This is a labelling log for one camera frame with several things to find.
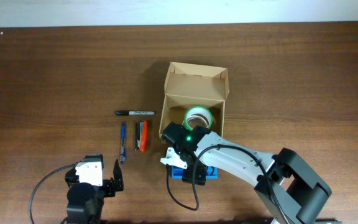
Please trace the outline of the white masking tape roll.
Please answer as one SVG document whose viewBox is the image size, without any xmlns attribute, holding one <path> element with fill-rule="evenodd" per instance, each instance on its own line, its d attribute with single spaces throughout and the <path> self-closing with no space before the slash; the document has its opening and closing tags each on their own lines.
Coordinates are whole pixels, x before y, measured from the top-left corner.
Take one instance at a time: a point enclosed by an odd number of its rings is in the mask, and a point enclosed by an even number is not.
<svg viewBox="0 0 358 224">
<path fill-rule="evenodd" d="M 190 124 L 191 121 L 199 121 L 205 126 L 209 125 L 208 119 L 202 114 L 192 114 L 186 120 L 188 124 Z"/>
</svg>

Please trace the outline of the orange black stapler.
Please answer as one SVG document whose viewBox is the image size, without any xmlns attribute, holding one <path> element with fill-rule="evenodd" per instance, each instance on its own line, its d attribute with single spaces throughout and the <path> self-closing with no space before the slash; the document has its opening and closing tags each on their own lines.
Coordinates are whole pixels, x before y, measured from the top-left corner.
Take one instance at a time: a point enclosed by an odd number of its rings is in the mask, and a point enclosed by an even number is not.
<svg viewBox="0 0 358 224">
<path fill-rule="evenodd" d="M 148 121 L 135 123 L 135 150 L 145 152 L 148 139 Z"/>
</svg>

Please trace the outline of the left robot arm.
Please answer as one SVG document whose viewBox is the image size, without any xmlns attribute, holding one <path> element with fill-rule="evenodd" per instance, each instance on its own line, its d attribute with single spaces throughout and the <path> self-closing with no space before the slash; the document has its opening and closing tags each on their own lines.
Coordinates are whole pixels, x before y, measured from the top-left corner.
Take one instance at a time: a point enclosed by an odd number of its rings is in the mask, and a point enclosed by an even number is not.
<svg viewBox="0 0 358 224">
<path fill-rule="evenodd" d="M 104 199 L 124 190 L 119 161 L 114 163 L 113 177 L 103 179 L 103 159 L 87 157 L 77 163 L 65 176 L 67 192 L 67 223 L 103 224 Z"/>
</svg>

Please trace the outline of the green tape roll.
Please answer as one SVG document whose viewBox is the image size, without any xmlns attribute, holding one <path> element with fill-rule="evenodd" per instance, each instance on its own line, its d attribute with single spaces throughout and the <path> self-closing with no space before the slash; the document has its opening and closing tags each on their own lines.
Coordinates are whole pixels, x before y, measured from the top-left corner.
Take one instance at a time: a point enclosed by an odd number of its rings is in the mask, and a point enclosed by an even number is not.
<svg viewBox="0 0 358 224">
<path fill-rule="evenodd" d="M 205 116 L 208 121 L 209 121 L 209 125 L 205 126 L 203 125 L 201 122 L 199 121 L 191 121 L 190 124 L 187 123 L 187 118 L 192 115 L 192 114 L 202 114 L 203 116 Z M 185 113 L 185 117 L 184 120 L 182 122 L 182 125 L 184 125 L 184 127 L 187 130 L 192 131 L 196 126 L 202 126 L 204 128 L 208 128 L 210 129 L 212 127 L 213 124 L 213 115 L 211 114 L 211 112 L 205 108 L 204 106 L 193 106 L 191 107 L 186 113 Z"/>
</svg>

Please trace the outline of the blue ballpoint pen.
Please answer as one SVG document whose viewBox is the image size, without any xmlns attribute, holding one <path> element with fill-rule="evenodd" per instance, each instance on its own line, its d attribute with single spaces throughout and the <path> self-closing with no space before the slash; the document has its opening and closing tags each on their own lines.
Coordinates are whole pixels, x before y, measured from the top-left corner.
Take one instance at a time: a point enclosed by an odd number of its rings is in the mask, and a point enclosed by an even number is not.
<svg viewBox="0 0 358 224">
<path fill-rule="evenodd" d="M 126 147 L 125 147 L 125 142 L 126 142 L 126 122 L 123 121 L 121 124 L 121 149 L 120 149 L 120 162 L 121 164 L 124 163 L 125 159 L 126 159 Z"/>
</svg>

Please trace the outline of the blue whiteboard duster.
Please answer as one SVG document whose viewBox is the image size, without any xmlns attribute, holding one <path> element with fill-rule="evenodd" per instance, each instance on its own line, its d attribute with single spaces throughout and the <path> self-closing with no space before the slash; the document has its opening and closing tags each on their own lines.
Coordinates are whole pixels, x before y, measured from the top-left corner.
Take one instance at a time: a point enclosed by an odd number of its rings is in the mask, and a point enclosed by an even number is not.
<svg viewBox="0 0 358 224">
<path fill-rule="evenodd" d="M 184 169 L 172 166 L 171 177 L 173 179 L 182 179 Z M 218 170 L 215 167 L 207 167 L 206 179 L 217 179 Z"/>
</svg>

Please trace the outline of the black sharpie marker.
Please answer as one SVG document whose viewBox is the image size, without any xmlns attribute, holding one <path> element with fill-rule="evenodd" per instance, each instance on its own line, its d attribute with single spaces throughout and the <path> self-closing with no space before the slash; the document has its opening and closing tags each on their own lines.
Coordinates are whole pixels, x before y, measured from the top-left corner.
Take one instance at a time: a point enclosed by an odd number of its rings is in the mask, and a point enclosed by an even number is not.
<svg viewBox="0 0 358 224">
<path fill-rule="evenodd" d="M 133 111 L 133 110 L 118 110 L 114 112 L 117 116 L 149 116 L 154 115 L 154 111 Z"/>
</svg>

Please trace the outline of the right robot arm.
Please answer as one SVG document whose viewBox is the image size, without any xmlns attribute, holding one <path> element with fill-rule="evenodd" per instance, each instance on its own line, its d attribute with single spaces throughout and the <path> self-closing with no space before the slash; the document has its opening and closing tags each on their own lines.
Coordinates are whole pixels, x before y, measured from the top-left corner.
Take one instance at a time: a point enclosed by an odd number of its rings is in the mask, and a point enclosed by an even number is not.
<svg viewBox="0 0 358 224">
<path fill-rule="evenodd" d="M 187 130 L 171 122 L 162 132 L 169 145 L 161 162 L 183 169 L 182 181 L 206 183 L 207 168 L 226 171 L 250 184 L 277 223 L 314 223 L 332 194 L 328 184 L 295 151 L 278 154 L 248 149 L 201 126 Z"/>
</svg>

